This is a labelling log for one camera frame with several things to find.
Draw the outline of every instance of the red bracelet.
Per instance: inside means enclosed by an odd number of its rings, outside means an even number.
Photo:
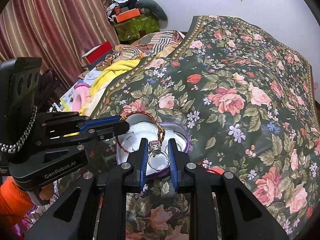
[[[165,135],[165,131],[164,129],[159,125],[159,123],[156,121],[156,119],[149,113],[145,112],[145,111],[134,111],[128,114],[125,114],[124,116],[122,116],[120,118],[120,120],[126,120],[130,115],[132,114],[145,114],[146,116],[148,116],[158,127],[158,141],[160,141],[160,143],[162,144],[163,140],[164,140],[164,135]],[[116,136],[116,143],[118,144],[118,146],[120,147],[120,149],[122,149],[125,153],[129,154],[130,152],[126,149],[123,148],[123,146],[121,145],[118,136]]]

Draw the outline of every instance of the bed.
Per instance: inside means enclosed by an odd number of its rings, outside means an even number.
[[[116,77],[91,117],[136,108],[184,127],[191,161],[233,172],[290,239],[303,230],[319,202],[320,128],[311,66],[298,52],[242,19],[194,17],[170,55],[143,57]],[[109,170],[115,148],[112,139],[97,145],[60,191],[85,171]],[[170,177],[148,181],[127,195],[127,237],[187,239],[189,202]]]

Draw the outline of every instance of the orange fabric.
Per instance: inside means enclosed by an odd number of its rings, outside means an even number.
[[[22,191],[8,177],[0,187],[0,214],[9,227],[15,225],[34,206],[28,193]]]

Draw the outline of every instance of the red box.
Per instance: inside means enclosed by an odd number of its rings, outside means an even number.
[[[116,15],[119,15],[121,13],[121,9],[119,6],[115,7],[114,10]]]
[[[119,23],[139,15],[140,15],[140,11],[139,9],[136,8],[136,9],[126,11],[124,13],[120,13],[119,15],[116,16],[116,19],[117,19],[117,22]]]
[[[105,54],[107,51],[111,50],[112,46],[109,41],[106,41],[104,43],[101,43],[99,46],[94,47],[93,49],[89,50],[86,54],[82,56],[82,59],[87,62],[88,64],[91,64],[96,59],[101,57],[103,54]]]

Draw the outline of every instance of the silver ring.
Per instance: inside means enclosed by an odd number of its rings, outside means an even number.
[[[182,152],[182,147],[181,147],[181,145],[178,144],[177,142],[176,142],[176,144],[177,144],[178,151],[179,151],[179,152]],[[164,152],[165,152],[165,153],[168,153],[168,145],[169,145],[169,144],[167,144],[167,146],[164,148]]]
[[[162,169],[157,169],[157,168],[154,168],[154,167],[152,167],[152,165],[151,165],[151,163],[150,163],[150,159],[151,159],[151,157],[152,157],[152,153],[151,152],[149,152],[149,156],[148,156],[148,164],[149,164],[149,166],[150,166],[150,168],[152,168],[153,170],[155,170],[155,171],[162,171],[162,170],[164,170],[168,165],[169,165],[169,157],[168,157],[168,155],[164,152],[164,151],[160,151],[161,152],[161,154],[162,155],[164,155],[164,157],[166,158],[166,164],[165,164],[165,167],[164,168],[162,168]]]

